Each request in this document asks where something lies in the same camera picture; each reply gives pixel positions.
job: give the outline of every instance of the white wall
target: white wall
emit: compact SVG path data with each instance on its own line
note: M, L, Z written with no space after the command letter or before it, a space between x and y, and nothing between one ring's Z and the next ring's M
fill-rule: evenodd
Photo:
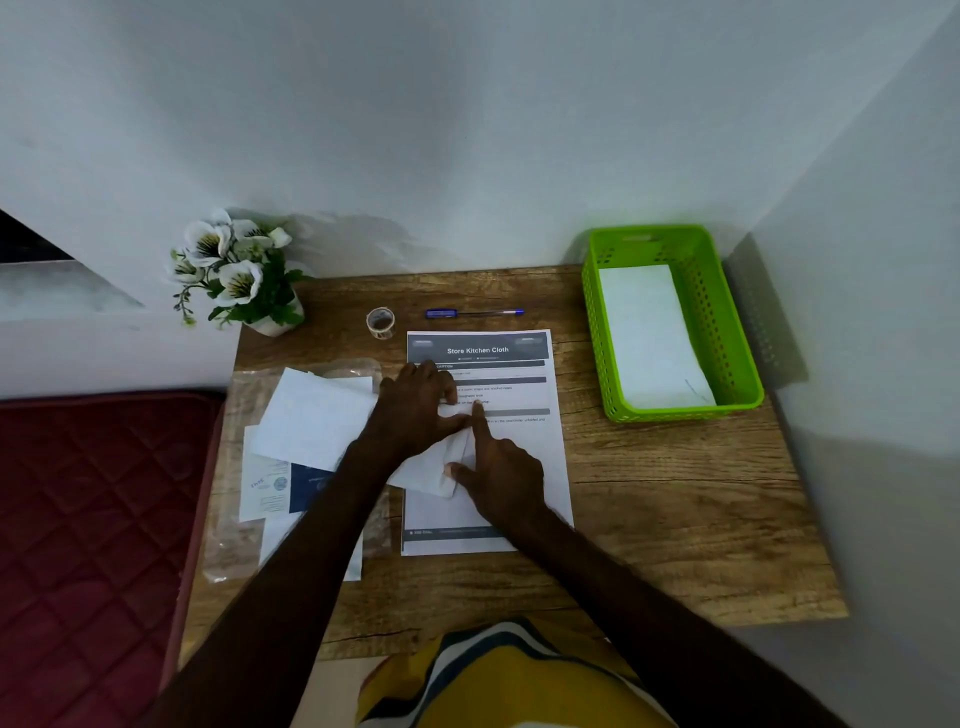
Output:
M146 305L164 347L0 324L0 396L225 383L235 332L157 282L215 206L297 213L324 276L555 263L579 231L706 222L728 249L954 0L14 0L0 206Z
M960 11L742 244L803 359L777 395L854 613L748 639L860 718L899 706L862 725L960 724L958 71Z

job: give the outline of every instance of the tape roll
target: tape roll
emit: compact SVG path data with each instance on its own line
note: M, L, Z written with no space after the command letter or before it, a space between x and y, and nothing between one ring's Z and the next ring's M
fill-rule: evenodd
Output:
M375 339L389 339L393 336L395 323L394 312L383 306L367 314L367 328Z

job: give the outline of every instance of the wooden table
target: wooden table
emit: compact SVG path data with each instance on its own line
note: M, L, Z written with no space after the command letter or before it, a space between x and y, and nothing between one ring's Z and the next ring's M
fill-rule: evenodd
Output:
M407 329L549 328L578 529L720 625L847 615L769 401L712 421L615 425L607 420L579 267L310 280L299 284L298 293L306 323L278 339L244 329L235 371L369 356L390 376L405 361ZM397 316L389 341L373 339L364 324L378 305ZM424 309L441 306L520 306L527 314L424 320ZM229 435L236 430L229 425L250 413L237 391L231 386L227 398L208 525L216 518L218 499L239 488L242 437ZM393 553L365 560L363 580L344 584L319 659L410 650L444 630L516 613L549 613L550 619L596 633L564 590L518 553L401 558L397 495L391 493L390 503ZM210 584L198 569L182 661L243 584L242 579Z

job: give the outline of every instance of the blue pen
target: blue pen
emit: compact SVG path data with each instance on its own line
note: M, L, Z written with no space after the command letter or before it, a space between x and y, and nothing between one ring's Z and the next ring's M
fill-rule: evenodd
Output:
M458 311L456 308L427 308L428 319L455 319L458 316L522 316L522 308L505 308L501 311Z

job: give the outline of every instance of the person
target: person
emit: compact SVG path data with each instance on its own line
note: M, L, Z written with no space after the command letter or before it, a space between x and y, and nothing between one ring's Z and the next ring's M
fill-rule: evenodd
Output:
M543 500L540 461L491 436L483 406L440 417L456 383L433 362L385 378L360 436L311 508L140 721L287 726L377 496L404 459L471 425L476 470L448 465L480 514L556 578L608 642L533 619L395 655L359 697L363 726L842 726L812 695L647 584Z

